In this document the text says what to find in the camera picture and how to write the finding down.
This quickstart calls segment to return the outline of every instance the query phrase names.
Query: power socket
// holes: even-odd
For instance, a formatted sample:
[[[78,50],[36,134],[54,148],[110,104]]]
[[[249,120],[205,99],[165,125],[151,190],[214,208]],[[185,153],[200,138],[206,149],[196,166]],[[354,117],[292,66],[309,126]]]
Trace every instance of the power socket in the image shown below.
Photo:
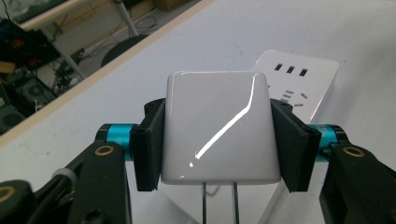
[[[315,123],[328,98],[338,63],[289,54],[265,51],[251,70],[267,78],[270,97],[293,106],[293,113],[305,123]],[[263,223],[271,214],[286,185],[238,186],[241,223]],[[202,222],[202,187],[170,186],[160,183],[159,190],[198,222]],[[233,223],[230,186],[207,186],[207,222]]]
[[[292,105],[303,122],[315,123],[332,91],[338,63],[268,50],[252,70],[265,74],[271,98]]]

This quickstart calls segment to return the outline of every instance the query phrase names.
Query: floor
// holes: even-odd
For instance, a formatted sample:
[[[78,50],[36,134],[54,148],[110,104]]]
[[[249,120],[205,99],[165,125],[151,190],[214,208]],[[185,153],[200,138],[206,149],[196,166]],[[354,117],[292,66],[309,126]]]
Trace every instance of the floor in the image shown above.
[[[143,18],[134,22],[136,30],[140,35],[150,35],[198,2],[199,0],[191,0],[171,12],[154,9]],[[129,36],[129,30],[125,27],[106,39],[85,49],[82,61],[79,63],[79,67],[87,76],[90,76],[100,69],[101,61],[108,51]],[[55,76],[55,71],[59,68],[61,61],[62,59],[58,59],[55,62],[48,63],[37,71],[38,77],[41,81],[43,81],[57,94],[62,94],[78,84],[78,78],[75,74],[69,75],[71,79],[70,84],[67,86],[60,84],[61,82],[59,78],[56,78]]]

